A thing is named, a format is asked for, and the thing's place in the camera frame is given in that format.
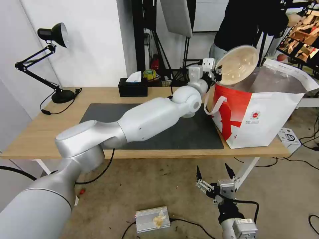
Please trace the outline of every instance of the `red and white bag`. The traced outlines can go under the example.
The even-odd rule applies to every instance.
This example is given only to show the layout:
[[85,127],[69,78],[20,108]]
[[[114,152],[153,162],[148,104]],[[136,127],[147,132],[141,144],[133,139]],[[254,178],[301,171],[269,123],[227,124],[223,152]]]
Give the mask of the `red and white bag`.
[[304,94],[317,88],[307,73],[267,59],[232,89],[216,84],[211,111],[209,96],[204,109],[230,148],[268,146]]

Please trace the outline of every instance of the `tissue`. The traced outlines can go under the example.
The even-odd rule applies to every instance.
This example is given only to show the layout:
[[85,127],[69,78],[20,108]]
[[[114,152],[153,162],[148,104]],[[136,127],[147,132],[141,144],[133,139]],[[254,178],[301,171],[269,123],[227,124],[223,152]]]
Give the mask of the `tissue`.
[[164,215],[163,210],[159,212],[160,214],[157,217],[153,218],[153,223],[157,228],[160,228],[163,224],[163,220],[166,219],[166,216]]
[[132,75],[130,75],[127,78],[126,82],[128,82],[128,83],[141,82],[141,79],[142,79],[142,72],[137,71],[137,72],[134,72]]

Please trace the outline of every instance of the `black shirt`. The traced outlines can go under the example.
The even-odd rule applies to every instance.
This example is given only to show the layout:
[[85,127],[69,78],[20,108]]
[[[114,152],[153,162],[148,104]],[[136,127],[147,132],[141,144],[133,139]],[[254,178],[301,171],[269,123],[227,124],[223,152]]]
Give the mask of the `black shirt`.
[[226,51],[253,45],[258,28],[273,36],[285,30],[288,17],[280,0],[229,0],[214,43]]

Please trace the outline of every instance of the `wooden table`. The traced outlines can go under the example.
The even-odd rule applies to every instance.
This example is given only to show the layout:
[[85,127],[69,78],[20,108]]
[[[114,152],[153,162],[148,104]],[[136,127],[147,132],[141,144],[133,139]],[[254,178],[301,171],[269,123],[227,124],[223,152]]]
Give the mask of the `wooden table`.
[[[169,87],[149,88],[148,97],[121,98],[117,87],[86,87],[69,109],[59,115],[39,114],[0,156],[3,159],[60,159],[54,139],[62,131],[78,124],[91,103],[143,103],[155,97],[170,95]],[[69,103],[50,102],[47,110],[59,112]],[[117,159],[149,158],[216,158],[289,156],[288,150],[275,138],[268,147],[230,149],[223,141],[224,149],[213,150],[116,150]],[[109,158],[110,150],[105,150]]]

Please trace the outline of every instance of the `screen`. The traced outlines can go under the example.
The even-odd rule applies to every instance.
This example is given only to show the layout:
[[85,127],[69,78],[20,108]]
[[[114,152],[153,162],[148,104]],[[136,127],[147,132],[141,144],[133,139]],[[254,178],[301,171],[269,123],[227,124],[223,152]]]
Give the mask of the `screen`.
[[298,63],[319,70],[319,11],[309,10],[277,48]]

